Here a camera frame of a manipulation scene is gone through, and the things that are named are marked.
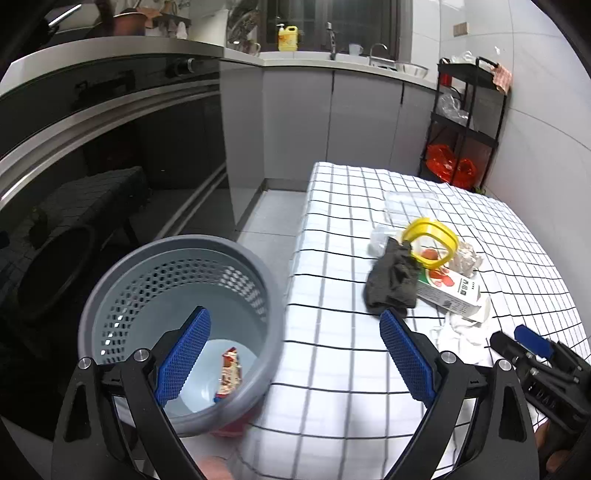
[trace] blue gripper pad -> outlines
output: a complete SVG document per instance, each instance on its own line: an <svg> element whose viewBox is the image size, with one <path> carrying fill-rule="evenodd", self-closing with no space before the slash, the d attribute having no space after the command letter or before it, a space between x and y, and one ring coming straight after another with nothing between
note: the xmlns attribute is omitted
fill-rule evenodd
<svg viewBox="0 0 591 480"><path fill-rule="evenodd" d="M518 325L513 332L515 340L530 352L545 359L550 359L554 353L552 344L525 325Z"/></svg>
<svg viewBox="0 0 591 480"><path fill-rule="evenodd" d="M161 407L164 407L168 400L178 397L197 357L203 350L203 345L209 338L211 327L209 312L206 309L199 310L191 325L178 339L160 366L154 397Z"/></svg>
<svg viewBox="0 0 591 480"><path fill-rule="evenodd" d="M429 408L436 396L431 366L389 310L380 317L379 332L411 396Z"/></svg>

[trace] gray plastic basket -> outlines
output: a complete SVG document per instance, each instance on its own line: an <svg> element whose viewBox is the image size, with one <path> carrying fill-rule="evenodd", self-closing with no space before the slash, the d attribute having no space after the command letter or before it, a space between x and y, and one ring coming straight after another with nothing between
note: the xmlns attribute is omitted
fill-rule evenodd
<svg viewBox="0 0 591 480"><path fill-rule="evenodd" d="M195 413L175 406L176 400L167 404L165 411L180 436L209 432L240 418L262 398L277 370L282 301L262 261L234 242L206 235L145 245L97 283L78 331L80 357L91 356L99 364L118 362L137 348L152 348L197 305L211 313L210 339L240 342L256 359L225 401ZM116 403L120 418L133 424L126 402L116 398Z"/></svg>

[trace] checkered tablecloth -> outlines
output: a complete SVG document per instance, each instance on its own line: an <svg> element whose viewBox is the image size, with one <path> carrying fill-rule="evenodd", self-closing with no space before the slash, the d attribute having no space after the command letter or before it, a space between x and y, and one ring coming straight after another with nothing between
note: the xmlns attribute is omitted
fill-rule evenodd
<svg viewBox="0 0 591 480"><path fill-rule="evenodd" d="M492 297L491 333L512 336L525 323L591 355L560 274L506 204L386 170L317 163L291 267L284 353L263 414L230 459L238 480L382 479L421 421L424 406L408 393L362 300L374 262L369 236L392 223L384 210L391 191L433 192L441 207L405 205L398 226L435 217L485 257L476 279ZM422 300L408 314L409 327L426 335L445 317ZM499 357L485 349L492 365ZM472 407L465 402L435 476L451 470ZM534 424L544 420L531 415Z"/></svg>

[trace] silver bolt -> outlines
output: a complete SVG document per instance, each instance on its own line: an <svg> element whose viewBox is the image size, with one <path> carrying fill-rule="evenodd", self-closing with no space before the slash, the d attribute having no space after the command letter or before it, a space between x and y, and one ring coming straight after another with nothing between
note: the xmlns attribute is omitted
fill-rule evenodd
<svg viewBox="0 0 591 480"><path fill-rule="evenodd" d="M80 368L81 370L86 370L91 365L92 365L92 358L90 358L89 356L81 358L80 361L78 362L78 368Z"/></svg>
<svg viewBox="0 0 591 480"><path fill-rule="evenodd" d="M148 350L146 350L145 348L140 348L139 350L135 351L134 360L136 362L145 362L149 356L150 352Z"/></svg>
<svg viewBox="0 0 591 480"><path fill-rule="evenodd" d="M456 363L457 357L451 352L443 352L441 354L441 360L447 364L454 364Z"/></svg>
<svg viewBox="0 0 591 480"><path fill-rule="evenodd" d="M509 370L511 370L512 365L508 360L505 360L504 358L499 360L499 367L501 367L501 370L504 370L505 372L508 372Z"/></svg>

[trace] gray cabinet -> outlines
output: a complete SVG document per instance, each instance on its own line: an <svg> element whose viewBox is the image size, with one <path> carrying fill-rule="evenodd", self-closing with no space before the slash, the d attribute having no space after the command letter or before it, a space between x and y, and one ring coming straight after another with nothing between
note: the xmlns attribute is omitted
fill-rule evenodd
<svg viewBox="0 0 591 480"><path fill-rule="evenodd" d="M263 75L265 177L307 181L326 158L332 71L266 69Z"/></svg>
<svg viewBox="0 0 591 480"><path fill-rule="evenodd" d="M226 168L236 223L265 178L262 68L220 62Z"/></svg>
<svg viewBox="0 0 591 480"><path fill-rule="evenodd" d="M399 80L336 71L327 161L388 168L401 95Z"/></svg>
<svg viewBox="0 0 591 480"><path fill-rule="evenodd" d="M434 101L434 90L404 84L389 170L405 175L418 173Z"/></svg>

